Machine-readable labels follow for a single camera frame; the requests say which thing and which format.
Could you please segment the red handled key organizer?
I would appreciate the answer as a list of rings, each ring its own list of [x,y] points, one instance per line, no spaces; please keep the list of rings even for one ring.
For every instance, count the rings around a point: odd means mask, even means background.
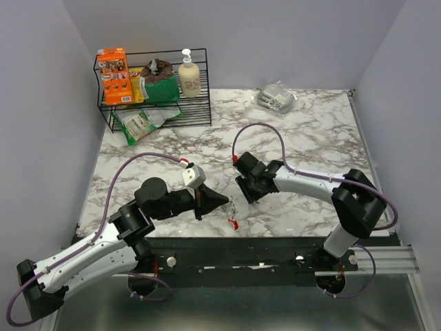
[[[234,204],[233,196],[230,196],[228,203],[222,205],[220,209],[225,213],[229,227],[234,231],[239,229],[239,224],[236,220],[237,209]]]

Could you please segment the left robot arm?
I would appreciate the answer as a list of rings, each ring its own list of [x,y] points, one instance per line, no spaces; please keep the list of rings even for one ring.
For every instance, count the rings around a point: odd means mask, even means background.
[[[229,199],[205,184],[196,189],[169,192],[164,180],[147,179],[134,193],[134,200],[121,206],[118,212],[90,236],[53,256],[48,262],[26,259],[17,265],[20,294],[37,321],[58,310],[64,303],[74,275],[86,269],[105,255],[125,246],[133,252],[129,264],[137,272],[152,267],[153,256],[141,247],[145,235],[154,230],[153,220],[176,217],[193,211],[196,219],[228,203]]]

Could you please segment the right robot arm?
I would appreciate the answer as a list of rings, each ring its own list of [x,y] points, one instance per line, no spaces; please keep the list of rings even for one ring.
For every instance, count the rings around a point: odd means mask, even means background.
[[[317,253],[318,265],[333,270],[342,256],[360,239],[367,239],[387,208],[387,202],[363,172],[324,174],[290,169],[282,161],[264,164],[252,154],[233,157],[236,177],[249,204],[267,194],[291,192],[331,204],[339,224],[331,231]]]

